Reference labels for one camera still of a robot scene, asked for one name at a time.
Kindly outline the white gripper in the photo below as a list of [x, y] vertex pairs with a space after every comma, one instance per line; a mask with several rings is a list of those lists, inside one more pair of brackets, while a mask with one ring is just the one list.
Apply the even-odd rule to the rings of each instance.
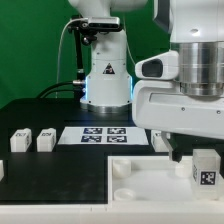
[[164, 131], [161, 138], [169, 159], [177, 163], [182, 154], [170, 133], [224, 139], [224, 95], [190, 97], [173, 81], [139, 81], [134, 87], [132, 117], [138, 127]]

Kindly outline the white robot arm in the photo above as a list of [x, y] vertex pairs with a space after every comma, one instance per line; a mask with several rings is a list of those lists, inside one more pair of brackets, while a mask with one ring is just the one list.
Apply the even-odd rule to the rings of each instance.
[[170, 34], [170, 49], [126, 70], [126, 33], [112, 11], [148, 0], [68, 0], [81, 14], [84, 41], [92, 44], [84, 108], [132, 107], [136, 126], [224, 139], [224, 0], [153, 0], [154, 21]]

